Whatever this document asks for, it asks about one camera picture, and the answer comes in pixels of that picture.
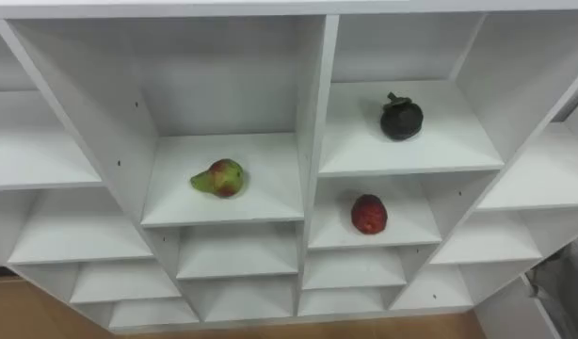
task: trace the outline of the pear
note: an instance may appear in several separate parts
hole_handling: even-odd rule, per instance
[[[221,159],[192,177],[190,183],[198,191],[229,198],[243,187],[243,169],[231,159]]]

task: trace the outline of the shelf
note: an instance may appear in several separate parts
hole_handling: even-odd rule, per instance
[[[345,288],[304,291],[297,315],[340,315],[383,312],[385,306],[378,288]]]
[[[0,92],[0,190],[102,185],[39,92]]]
[[[188,180],[219,159],[247,172],[239,194],[220,199]],[[163,137],[159,141],[142,224],[145,227],[304,218],[293,134]]]
[[[183,282],[204,321],[293,315],[293,279],[266,277]]]
[[[388,211],[380,234],[361,234],[352,225],[352,204],[364,193],[379,196]],[[308,245],[312,250],[442,241],[419,183],[409,176],[320,180],[316,199]]]
[[[186,228],[178,279],[297,273],[293,223]]]
[[[114,306],[109,329],[196,322],[199,320],[183,299],[129,300]]]
[[[406,284],[395,250],[325,250],[308,255],[303,289]]]
[[[525,150],[477,207],[522,210],[578,206],[578,139],[554,122]]]
[[[84,264],[71,303],[180,297],[168,275],[155,261]]]
[[[424,267],[406,288],[392,311],[473,306],[457,266]]]
[[[488,263],[540,259],[527,227],[516,213],[473,214],[431,264]]]
[[[402,142],[379,126],[389,91],[424,112]],[[332,84],[319,175],[323,177],[496,170],[504,163],[457,86],[449,81]]]
[[[105,188],[41,193],[9,264],[153,257]]]

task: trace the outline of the white shelf unit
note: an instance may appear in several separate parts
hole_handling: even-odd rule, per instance
[[[71,303],[180,297],[166,272],[155,262],[83,264]]]
[[[39,92],[0,91],[0,190],[101,185]]]
[[[578,234],[578,10],[456,3],[3,11],[0,262],[115,333],[470,310]],[[243,190],[192,189],[221,158]]]
[[[429,112],[424,117],[425,130],[413,139],[391,141],[379,128],[380,108],[388,102],[389,90],[410,97]],[[498,170],[503,165],[486,131],[451,81],[331,85],[321,177]]]
[[[471,307],[467,285],[457,267],[426,267],[395,300],[391,310]]]
[[[183,233],[180,280],[297,274],[296,232],[291,222],[194,226]]]
[[[387,228],[359,233],[351,206],[361,194],[375,194],[388,210]],[[310,250],[433,244],[442,241],[420,183],[412,176],[324,179],[318,182]]]
[[[566,122],[549,124],[477,208],[551,207],[578,207],[578,137]]]
[[[406,284],[397,250],[326,250],[309,254],[303,289]]]
[[[221,201],[190,186],[191,175],[224,158],[237,161],[247,171],[244,185],[249,189]],[[159,141],[142,219],[145,227],[303,218],[292,134],[164,137]]]
[[[45,190],[8,258],[13,265],[152,257],[105,188]]]
[[[301,295],[298,315],[349,315],[356,313],[381,313],[396,287],[343,288],[308,290]]]
[[[433,257],[431,264],[471,264],[541,259],[517,213],[472,215]]]
[[[205,321],[218,322],[291,316],[294,313],[293,280],[258,277],[183,284]]]
[[[109,329],[197,323],[199,320],[183,299],[131,300],[118,303]]]

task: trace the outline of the dark purple fruit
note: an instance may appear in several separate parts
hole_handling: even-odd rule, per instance
[[[381,129],[392,140],[415,136],[423,126],[423,110],[411,98],[396,97],[390,92],[390,102],[383,106]]]

